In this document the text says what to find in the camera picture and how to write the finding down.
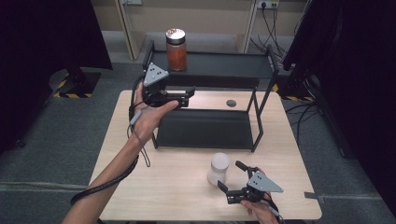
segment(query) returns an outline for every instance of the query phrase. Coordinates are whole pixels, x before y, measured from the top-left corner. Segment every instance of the hand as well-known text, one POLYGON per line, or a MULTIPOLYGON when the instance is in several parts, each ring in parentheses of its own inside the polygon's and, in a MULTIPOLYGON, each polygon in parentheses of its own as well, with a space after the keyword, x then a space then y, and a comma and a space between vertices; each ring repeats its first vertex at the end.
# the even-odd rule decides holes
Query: hand
MULTIPOLYGON (((143 102, 142 90, 143 83, 141 82, 135 93, 134 101, 137 104, 143 102)), ((141 103, 135 107, 134 112, 136 113, 138 110, 142 110, 142 115, 134 124, 134 131, 139 135, 139 138, 144 144, 151 138, 152 132, 154 132, 160 124, 163 115, 172 111, 177 106, 178 101, 171 101, 160 107, 147 106, 145 103, 141 103)))
MULTIPOLYGON (((271 200, 271 196, 269 194, 265 194, 264 198, 267 200, 271 200)), ((250 201, 243 200, 241 202, 247 208, 247 213, 252 216, 253 213, 256 215, 256 218, 259 220, 261 224, 278 224, 274 213, 270 211, 268 205, 265 203, 253 203, 250 201)))

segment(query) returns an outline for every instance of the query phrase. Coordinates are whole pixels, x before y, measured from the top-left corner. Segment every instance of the wooden tabletop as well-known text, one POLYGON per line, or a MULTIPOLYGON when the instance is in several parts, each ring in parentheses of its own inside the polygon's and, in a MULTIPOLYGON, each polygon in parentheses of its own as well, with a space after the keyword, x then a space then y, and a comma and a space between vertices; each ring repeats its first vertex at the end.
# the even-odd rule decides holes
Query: wooden tabletop
MULTIPOLYGON (((246 109, 251 92, 197 91, 189 108, 246 109), (226 105, 235 100, 236 107, 226 105)), ((263 92, 258 92, 259 99, 263 92)), ((128 107, 131 91, 123 91, 94 167, 93 181, 127 141, 128 107)), ((258 134, 254 110, 250 116, 253 137, 258 134)), ((151 160, 147 167, 143 157, 134 171, 117 188, 101 219, 103 220, 195 220, 248 221, 241 204, 227 204, 225 194, 207 180, 212 156, 226 153, 231 160, 225 184, 229 190, 246 186, 248 174, 237 168, 235 161, 258 166, 276 182, 283 193, 272 193, 280 215, 285 219, 319 219, 318 201, 307 199, 305 192, 314 192, 296 145, 290 124, 279 96, 271 92, 262 112, 264 134, 256 151, 217 148, 155 149, 152 142, 145 146, 151 160)))

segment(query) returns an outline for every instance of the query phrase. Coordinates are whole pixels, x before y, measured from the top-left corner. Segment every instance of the white bottle cap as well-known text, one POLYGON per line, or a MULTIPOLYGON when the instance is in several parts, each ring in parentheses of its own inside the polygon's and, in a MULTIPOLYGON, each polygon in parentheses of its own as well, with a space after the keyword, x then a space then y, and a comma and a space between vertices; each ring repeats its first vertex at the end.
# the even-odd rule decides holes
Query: white bottle cap
POLYGON ((225 173, 230 165, 230 158, 224 153, 216 153, 212 157, 212 170, 217 173, 225 173))

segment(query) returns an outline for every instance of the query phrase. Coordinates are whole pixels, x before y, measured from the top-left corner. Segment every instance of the jar lid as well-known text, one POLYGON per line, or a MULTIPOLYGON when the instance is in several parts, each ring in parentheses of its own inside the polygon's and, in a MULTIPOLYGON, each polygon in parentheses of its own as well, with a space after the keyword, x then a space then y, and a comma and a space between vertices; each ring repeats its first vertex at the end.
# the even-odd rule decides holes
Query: jar lid
POLYGON ((224 153, 216 153, 212 157, 212 169, 218 173, 224 173, 227 171, 230 165, 230 158, 224 153))
POLYGON ((166 32, 166 43, 181 45, 186 42, 186 34, 180 29, 170 29, 166 32))

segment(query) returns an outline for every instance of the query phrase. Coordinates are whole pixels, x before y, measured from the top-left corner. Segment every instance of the yellow and black hazard tape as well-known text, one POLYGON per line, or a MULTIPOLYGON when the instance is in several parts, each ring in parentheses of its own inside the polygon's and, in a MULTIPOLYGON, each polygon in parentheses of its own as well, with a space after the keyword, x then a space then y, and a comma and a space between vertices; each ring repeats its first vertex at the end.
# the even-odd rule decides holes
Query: yellow and black hazard tape
MULTIPOLYGON (((274 89, 275 92, 279 91, 279 87, 276 84, 274 85, 273 89, 274 89)), ((311 101, 311 102, 314 101, 314 99, 312 97, 310 97, 310 96, 296 97, 296 96, 286 96, 286 95, 281 95, 281 94, 279 94, 279 95, 280 95, 280 98, 282 100, 311 101)))
POLYGON ((64 77, 64 80, 59 84, 56 93, 53 95, 54 97, 64 97, 64 98, 90 98, 92 96, 92 92, 84 92, 84 93, 75 93, 75 92, 60 92, 61 88, 64 86, 66 81, 68 80, 68 74, 64 77))

